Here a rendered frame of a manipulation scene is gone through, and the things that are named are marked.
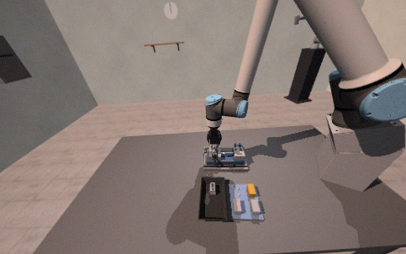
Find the yellow-orange rectangular block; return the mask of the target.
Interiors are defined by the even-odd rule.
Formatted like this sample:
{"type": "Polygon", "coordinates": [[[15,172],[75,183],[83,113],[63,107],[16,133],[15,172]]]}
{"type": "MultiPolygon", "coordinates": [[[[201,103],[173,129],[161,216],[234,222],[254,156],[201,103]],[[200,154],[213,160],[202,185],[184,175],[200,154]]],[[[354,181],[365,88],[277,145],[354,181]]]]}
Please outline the yellow-orange rectangular block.
{"type": "Polygon", "coordinates": [[[254,198],[256,196],[256,191],[253,184],[247,184],[247,192],[249,198],[254,198]]]}

